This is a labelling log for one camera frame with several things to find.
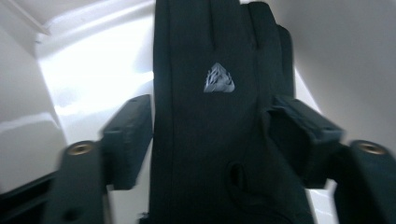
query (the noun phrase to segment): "glove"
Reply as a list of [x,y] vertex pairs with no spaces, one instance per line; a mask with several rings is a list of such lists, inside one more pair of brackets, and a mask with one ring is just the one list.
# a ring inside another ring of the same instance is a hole
[[154,32],[150,223],[312,223],[262,127],[293,92],[269,7],[158,0]]

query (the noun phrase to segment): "glove finger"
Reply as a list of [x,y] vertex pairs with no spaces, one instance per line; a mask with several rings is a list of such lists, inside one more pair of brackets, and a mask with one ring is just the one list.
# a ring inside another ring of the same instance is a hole
[[238,0],[211,0],[215,48],[234,48],[248,41]]
[[259,83],[262,85],[262,104],[268,105],[272,96],[285,94],[287,80],[282,73],[282,50],[276,21],[269,6],[263,2],[248,4],[251,23],[257,42]]
[[212,49],[209,1],[167,1],[172,50]]
[[250,17],[249,6],[247,4],[244,4],[241,6],[241,8],[242,8],[243,23],[244,23],[244,27],[247,32],[247,39],[250,43],[251,48],[256,49],[257,48],[257,40],[256,40],[255,31],[253,28],[253,23],[252,23],[251,17]]
[[153,70],[160,78],[170,79],[168,1],[158,0],[155,7]]
[[287,29],[278,25],[280,45],[282,48],[282,70],[285,78],[285,90],[288,96],[294,96],[294,69],[293,69],[293,46],[291,36]]

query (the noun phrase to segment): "glove logo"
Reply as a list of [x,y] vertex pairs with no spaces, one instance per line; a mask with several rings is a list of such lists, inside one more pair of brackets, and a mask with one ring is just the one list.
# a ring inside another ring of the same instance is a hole
[[230,73],[219,63],[215,63],[208,71],[204,92],[232,92],[235,89]]

